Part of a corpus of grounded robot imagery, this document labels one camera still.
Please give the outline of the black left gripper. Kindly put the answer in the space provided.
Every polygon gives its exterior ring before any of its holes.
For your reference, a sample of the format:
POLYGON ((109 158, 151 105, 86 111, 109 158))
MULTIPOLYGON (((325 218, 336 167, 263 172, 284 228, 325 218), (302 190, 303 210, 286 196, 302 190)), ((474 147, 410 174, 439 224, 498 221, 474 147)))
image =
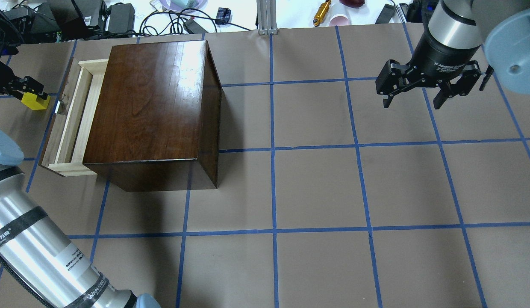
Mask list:
POLYGON ((39 98, 46 98, 43 84, 30 76, 19 78, 11 68, 0 61, 0 94, 22 100, 25 93, 35 94, 39 98))

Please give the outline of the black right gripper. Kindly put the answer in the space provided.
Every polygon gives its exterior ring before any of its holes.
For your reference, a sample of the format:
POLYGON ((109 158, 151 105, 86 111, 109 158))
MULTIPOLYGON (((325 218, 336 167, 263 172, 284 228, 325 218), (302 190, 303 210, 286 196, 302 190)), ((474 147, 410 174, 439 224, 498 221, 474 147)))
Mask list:
POLYGON ((478 47, 456 49, 446 46, 425 30, 408 65, 387 60, 377 76, 376 92, 383 97, 383 107, 389 108, 394 96, 417 86, 439 86, 439 93, 433 100, 435 110, 454 96, 468 95, 481 76, 478 61, 470 61, 477 50, 478 47), (450 81, 461 72, 457 82, 451 84, 450 81))

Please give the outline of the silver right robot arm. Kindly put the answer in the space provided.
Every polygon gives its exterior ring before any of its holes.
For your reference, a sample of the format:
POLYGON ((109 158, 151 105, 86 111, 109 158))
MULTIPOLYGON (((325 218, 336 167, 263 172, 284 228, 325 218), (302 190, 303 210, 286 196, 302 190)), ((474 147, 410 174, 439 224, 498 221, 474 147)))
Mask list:
POLYGON ((478 82, 479 47, 489 64, 480 89, 496 73, 512 92, 530 95, 530 0, 441 0, 409 62, 388 60, 376 79, 383 106, 414 88, 439 88, 435 109, 478 82))

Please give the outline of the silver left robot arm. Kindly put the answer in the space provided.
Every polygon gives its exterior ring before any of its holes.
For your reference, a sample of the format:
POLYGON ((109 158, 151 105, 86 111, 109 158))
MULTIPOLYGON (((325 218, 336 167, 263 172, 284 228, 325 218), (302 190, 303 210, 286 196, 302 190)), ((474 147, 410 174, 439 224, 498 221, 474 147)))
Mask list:
POLYGON ((0 264, 47 308, 158 308, 116 289, 23 189, 24 154, 0 130, 0 264))

